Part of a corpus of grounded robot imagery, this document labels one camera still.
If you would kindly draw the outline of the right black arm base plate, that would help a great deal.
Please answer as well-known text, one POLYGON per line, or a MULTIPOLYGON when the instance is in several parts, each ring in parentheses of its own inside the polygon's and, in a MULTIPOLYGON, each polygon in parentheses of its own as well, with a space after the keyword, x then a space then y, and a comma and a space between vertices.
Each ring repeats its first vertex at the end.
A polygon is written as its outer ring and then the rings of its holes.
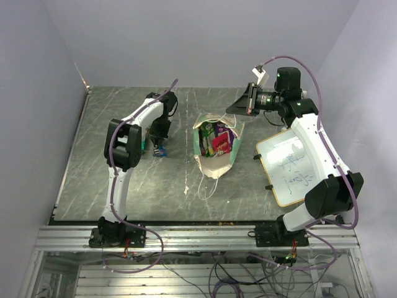
POLYGON ((257 247, 308 246, 309 241, 304 230, 289 232, 279 221, 266 221, 248 231, 248 237, 255 239, 257 247))

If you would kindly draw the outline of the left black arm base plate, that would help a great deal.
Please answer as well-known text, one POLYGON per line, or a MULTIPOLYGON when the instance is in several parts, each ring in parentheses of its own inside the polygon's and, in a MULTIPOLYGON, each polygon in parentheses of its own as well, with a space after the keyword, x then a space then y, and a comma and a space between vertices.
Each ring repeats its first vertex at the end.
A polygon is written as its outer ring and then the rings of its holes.
POLYGON ((93 228, 89 238, 90 248, 143 248, 146 240, 146 232, 137 228, 122 225, 115 230, 93 228))

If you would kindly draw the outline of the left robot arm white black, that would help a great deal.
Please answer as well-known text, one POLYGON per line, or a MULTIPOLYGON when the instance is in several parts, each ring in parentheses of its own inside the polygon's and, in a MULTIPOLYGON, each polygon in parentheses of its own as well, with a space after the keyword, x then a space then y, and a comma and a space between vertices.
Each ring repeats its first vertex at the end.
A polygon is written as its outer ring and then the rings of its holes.
POLYGON ((130 115, 110 121, 104 157, 109 166, 107 205, 97 222, 99 235, 112 246, 122 245, 127 237, 127 194, 134 168, 140 162, 143 143, 152 141, 153 155, 162 156, 172 117, 178 107, 172 91, 149 93, 130 115))

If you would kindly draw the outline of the red snack packet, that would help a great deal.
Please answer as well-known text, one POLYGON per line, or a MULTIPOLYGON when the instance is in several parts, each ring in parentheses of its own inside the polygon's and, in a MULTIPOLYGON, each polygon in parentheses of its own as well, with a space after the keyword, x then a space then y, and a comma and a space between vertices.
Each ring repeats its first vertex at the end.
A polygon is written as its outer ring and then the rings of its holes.
POLYGON ((231 151, 228 143, 228 134, 223 133, 212 140, 212 146, 217 156, 227 154, 231 151))

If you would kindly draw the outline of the green snack packet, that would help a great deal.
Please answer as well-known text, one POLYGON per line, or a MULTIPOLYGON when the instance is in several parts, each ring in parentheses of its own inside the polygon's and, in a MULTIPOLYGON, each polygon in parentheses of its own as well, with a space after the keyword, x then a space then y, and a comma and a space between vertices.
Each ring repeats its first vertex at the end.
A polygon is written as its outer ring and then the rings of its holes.
POLYGON ((142 155, 145 154, 146 145, 148 143, 148 140, 149 140, 149 129, 146 129, 145 134, 142 136, 142 139, 141 139, 141 154, 142 155))

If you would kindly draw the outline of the blue snack packet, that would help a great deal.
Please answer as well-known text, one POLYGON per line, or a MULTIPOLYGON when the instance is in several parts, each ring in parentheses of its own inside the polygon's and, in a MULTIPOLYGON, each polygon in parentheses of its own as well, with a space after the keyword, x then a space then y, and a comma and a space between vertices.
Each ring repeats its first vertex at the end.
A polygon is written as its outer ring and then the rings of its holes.
POLYGON ((155 145, 153 147, 153 156, 156 157, 167 157, 167 152, 162 145, 155 145))

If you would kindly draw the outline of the green printed paper bag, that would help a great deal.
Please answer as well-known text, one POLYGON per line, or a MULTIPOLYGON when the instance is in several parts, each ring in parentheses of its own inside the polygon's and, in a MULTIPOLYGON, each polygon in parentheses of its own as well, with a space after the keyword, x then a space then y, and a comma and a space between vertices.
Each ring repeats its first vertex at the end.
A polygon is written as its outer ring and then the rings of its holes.
POLYGON ((219 179, 234 165, 243 139, 245 123, 234 114, 205 113, 193 125, 194 158, 202 173, 198 198, 207 201, 219 179))

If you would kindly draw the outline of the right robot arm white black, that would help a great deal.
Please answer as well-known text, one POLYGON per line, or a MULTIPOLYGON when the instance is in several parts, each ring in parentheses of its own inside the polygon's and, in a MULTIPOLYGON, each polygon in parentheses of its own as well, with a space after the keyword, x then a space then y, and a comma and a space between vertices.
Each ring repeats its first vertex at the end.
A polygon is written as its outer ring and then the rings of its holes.
POLYGON ((319 110, 301 89, 298 68, 278 68, 273 90, 265 88, 269 75, 263 67, 252 71, 257 82, 249 83, 226 112, 250 117, 278 113, 286 129, 258 142, 254 159, 261 161, 269 182, 265 188, 273 192, 278 205, 299 206, 265 221, 249 236, 258 247, 306 246, 305 230, 310 225, 354 208, 364 179, 336 153, 319 110))

